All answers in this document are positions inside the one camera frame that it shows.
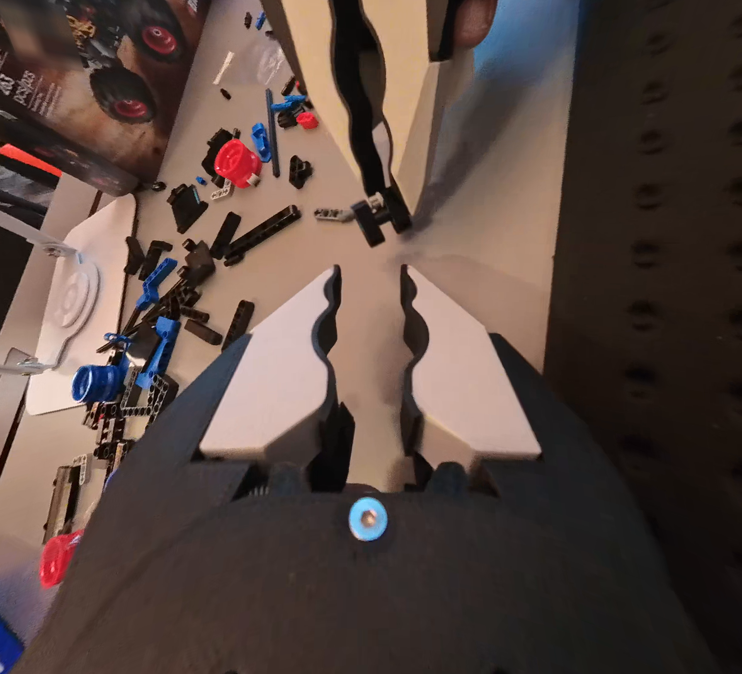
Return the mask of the clear plastic bag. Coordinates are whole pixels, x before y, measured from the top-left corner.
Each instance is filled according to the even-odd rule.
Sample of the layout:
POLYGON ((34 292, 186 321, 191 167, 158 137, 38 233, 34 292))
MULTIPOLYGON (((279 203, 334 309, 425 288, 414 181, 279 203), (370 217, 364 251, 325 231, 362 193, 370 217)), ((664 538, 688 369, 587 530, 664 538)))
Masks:
POLYGON ((286 63, 283 49, 276 41, 259 41, 238 52, 228 51, 212 84, 214 86, 269 86, 286 63))

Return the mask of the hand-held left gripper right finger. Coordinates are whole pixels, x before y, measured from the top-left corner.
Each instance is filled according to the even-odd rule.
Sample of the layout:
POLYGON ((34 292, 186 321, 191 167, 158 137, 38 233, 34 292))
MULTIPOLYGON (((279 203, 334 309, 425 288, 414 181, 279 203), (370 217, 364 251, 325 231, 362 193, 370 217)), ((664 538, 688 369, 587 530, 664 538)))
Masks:
POLYGON ((543 449, 486 327, 410 264, 400 269, 403 343, 400 430, 414 482, 457 464, 534 462, 543 449))

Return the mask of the red translucent rim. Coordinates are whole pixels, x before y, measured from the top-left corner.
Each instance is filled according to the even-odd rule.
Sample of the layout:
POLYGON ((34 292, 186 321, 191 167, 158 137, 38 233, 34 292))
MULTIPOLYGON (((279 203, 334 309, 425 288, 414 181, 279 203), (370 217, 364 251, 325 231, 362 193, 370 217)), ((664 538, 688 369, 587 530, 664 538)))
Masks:
POLYGON ((58 534, 49 539, 39 560, 39 582, 43 589, 60 585, 67 575, 85 529, 58 534))

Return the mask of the black open frame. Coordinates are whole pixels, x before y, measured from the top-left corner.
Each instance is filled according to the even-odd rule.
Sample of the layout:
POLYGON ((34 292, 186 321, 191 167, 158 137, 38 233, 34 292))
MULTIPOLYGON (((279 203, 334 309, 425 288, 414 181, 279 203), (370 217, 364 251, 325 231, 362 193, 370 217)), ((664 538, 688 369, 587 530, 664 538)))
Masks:
POLYGON ((176 399, 180 385, 167 374, 154 375, 147 387, 137 384, 141 368, 131 366, 125 378, 125 387, 117 408, 119 419, 135 426, 148 428, 160 413, 176 399))

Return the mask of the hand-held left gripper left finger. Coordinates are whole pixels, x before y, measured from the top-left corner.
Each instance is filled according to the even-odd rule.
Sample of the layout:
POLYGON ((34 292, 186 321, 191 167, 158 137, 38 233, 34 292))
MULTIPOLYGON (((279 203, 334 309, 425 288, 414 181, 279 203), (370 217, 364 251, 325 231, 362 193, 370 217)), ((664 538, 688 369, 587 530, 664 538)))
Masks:
POLYGON ((342 491, 355 422, 340 403, 341 270, 330 266, 246 335, 235 373, 199 443, 209 458, 291 463, 315 491, 342 491))

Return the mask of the white book stand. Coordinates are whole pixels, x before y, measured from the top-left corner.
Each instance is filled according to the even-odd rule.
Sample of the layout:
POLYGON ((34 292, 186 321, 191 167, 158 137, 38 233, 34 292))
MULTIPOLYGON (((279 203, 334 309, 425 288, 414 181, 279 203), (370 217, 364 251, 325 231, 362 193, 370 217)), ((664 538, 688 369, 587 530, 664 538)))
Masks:
POLYGON ((134 234, 136 198, 125 195, 72 228, 64 240, 35 229, 7 213, 2 228, 54 257, 55 266, 35 354, 2 365, 2 373, 25 375, 30 382, 26 411, 33 416, 80 405, 73 379, 81 367, 104 366, 97 349, 115 333, 123 306, 128 261, 126 239, 134 234))

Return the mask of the black square panel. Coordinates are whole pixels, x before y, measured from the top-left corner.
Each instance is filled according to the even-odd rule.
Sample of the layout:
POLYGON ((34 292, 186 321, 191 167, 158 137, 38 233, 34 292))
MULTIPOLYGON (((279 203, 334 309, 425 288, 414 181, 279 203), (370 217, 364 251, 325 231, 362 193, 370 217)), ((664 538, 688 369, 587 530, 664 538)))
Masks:
POLYGON ((144 370, 161 343, 161 336, 156 331, 156 327, 150 324, 144 324, 131 338, 131 342, 126 350, 126 356, 130 364, 141 370, 144 370))
POLYGON ((184 272, 180 275, 186 287, 199 287, 215 271, 215 261, 211 255, 210 247, 205 241, 199 241, 189 247, 189 253, 185 259, 184 272))
POLYGON ((201 200, 193 185, 180 184, 171 190, 168 199, 179 234, 186 233, 206 212, 209 204, 201 200))

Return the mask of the black three-hole connector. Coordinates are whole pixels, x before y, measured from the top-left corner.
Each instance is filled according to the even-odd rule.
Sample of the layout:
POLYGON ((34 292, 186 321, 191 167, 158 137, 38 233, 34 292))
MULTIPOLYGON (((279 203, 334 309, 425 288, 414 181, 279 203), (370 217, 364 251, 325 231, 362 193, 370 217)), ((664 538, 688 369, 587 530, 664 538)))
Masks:
POLYGON ((180 318, 182 308, 194 307, 201 297, 202 293, 199 289, 189 287, 181 280, 163 295, 161 315, 180 318))

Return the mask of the blue wheel rim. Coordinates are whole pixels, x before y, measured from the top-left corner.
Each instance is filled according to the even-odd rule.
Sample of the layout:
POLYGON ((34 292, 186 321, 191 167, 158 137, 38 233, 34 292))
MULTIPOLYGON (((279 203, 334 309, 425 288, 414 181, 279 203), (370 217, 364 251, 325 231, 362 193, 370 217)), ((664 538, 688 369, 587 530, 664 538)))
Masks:
POLYGON ((87 364, 78 368, 71 381, 76 403, 110 402, 122 391, 127 368, 118 365, 87 364))

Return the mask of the blue flat panel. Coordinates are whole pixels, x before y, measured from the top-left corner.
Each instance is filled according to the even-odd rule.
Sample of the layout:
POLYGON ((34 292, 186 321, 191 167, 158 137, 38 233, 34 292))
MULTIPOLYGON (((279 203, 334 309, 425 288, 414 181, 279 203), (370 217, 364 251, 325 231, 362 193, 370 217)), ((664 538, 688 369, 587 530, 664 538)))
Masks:
POLYGON ((158 317, 153 328, 157 337, 153 353, 142 366, 136 377, 136 385, 143 390, 150 389, 156 378, 165 375, 170 364, 174 345, 180 333, 181 324, 178 320, 167 317, 158 317))

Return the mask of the black rectangular frame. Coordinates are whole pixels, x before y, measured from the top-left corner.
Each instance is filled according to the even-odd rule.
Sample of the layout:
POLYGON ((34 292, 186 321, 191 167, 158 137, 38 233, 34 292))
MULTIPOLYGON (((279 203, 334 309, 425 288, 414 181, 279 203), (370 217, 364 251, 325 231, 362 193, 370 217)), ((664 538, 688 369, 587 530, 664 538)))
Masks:
POLYGON ((127 420, 132 410, 120 401, 95 401, 86 406, 82 424, 97 432, 94 457, 113 465, 132 448, 135 439, 127 437, 127 420))

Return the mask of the blue angled beam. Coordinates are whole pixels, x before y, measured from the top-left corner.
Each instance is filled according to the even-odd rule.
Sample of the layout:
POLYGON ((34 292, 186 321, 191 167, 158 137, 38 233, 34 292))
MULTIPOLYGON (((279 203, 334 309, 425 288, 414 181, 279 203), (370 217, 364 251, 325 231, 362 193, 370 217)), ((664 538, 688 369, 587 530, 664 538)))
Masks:
POLYGON ((160 302, 159 286, 172 273, 177 264, 176 259, 165 258, 157 265, 153 272, 143 281, 143 292, 136 301, 135 310, 143 312, 160 302))

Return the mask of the long black axle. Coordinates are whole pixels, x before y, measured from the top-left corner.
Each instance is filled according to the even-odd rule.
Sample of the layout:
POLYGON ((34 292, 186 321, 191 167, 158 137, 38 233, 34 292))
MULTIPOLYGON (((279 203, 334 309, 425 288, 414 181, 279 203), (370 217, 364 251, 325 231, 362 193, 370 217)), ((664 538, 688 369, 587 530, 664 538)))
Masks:
POLYGON ((275 113, 272 108, 272 105, 274 103, 273 92, 269 87, 265 89, 265 103, 266 103, 266 112, 267 112, 269 144, 270 144, 270 151, 272 155, 272 160, 271 160, 272 174, 273 174, 273 177, 279 178, 281 176, 281 164, 280 164, 280 156, 279 156, 279 150, 278 150, 278 145, 277 145, 277 121, 276 121, 275 113))

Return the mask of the grey desk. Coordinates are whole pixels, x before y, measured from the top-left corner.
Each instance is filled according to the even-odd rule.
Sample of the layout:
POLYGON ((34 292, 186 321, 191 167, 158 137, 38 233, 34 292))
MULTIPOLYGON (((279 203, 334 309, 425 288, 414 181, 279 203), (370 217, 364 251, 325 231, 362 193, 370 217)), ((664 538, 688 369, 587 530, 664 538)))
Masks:
MULTIPOLYGON (((412 479, 403 457, 398 412, 402 370, 400 265, 409 263, 501 333, 543 369, 553 256, 572 91, 580 0, 499 0, 493 28, 476 49, 476 75, 444 115, 425 205, 412 232, 367 246, 356 224, 318 222, 317 207, 356 202, 359 183, 322 122, 279 136, 282 173, 288 157, 309 159, 315 176, 301 191, 265 177, 255 196, 211 204, 190 236, 213 240, 230 210, 248 230, 296 203, 303 218, 232 269, 217 271, 201 300, 211 326, 226 332, 240 299, 256 304, 253 325, 319 273, 339 264, 339 339, 330 353, 339 400, 356 421, 352 483, 396 491, 412 479)), ((195 181, 206 141, 218 128, 243 135, 265 115, 260 85, 212 85, 228 51, 259 41, 246 30, 257 0, 211 0, 160 177, 168 188, 195 181)), ((29 379, 2 380, 2 437, 14 438, 2 470, 2 617, 28 645, 56 592, 38 579, 43 529, 57 468, 92 450, 95 433, 79 408, 33 416, 22 394, 29 379)))

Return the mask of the toy truck set box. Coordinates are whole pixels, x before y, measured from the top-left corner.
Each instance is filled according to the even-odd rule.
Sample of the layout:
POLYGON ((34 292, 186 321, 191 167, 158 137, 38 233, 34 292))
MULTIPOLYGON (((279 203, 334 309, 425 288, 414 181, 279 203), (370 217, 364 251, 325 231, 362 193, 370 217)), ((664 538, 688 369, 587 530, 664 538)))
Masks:
POLYGON ((155 185, 209 5, 2 0, 2 156, 112 196, 155 185))

